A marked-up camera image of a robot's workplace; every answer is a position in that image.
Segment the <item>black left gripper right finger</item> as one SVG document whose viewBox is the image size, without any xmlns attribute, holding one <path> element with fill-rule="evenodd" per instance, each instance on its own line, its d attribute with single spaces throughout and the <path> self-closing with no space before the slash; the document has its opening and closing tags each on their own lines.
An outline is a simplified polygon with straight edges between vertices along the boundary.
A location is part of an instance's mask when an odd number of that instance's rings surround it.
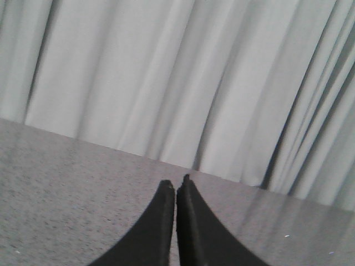
<svg viewBox="0 0 355 266">
<path fill-rule="evenodd" d="M 176 204 L 181 265 L 267 265 L 224 227 L 188 174 L 177 190 Z"/>
</svg>

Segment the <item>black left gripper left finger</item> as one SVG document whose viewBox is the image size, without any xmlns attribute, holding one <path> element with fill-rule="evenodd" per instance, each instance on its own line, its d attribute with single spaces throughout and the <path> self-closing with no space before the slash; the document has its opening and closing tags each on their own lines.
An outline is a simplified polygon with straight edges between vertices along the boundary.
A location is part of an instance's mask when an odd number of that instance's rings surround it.
<svg viewBox="0 0 355 266">
<path fill-rule="evenodd" d="M 137 222 L 91 265 L 169 265 L 174 208 L 173 184 L 162 180 Z"/>
</svg>

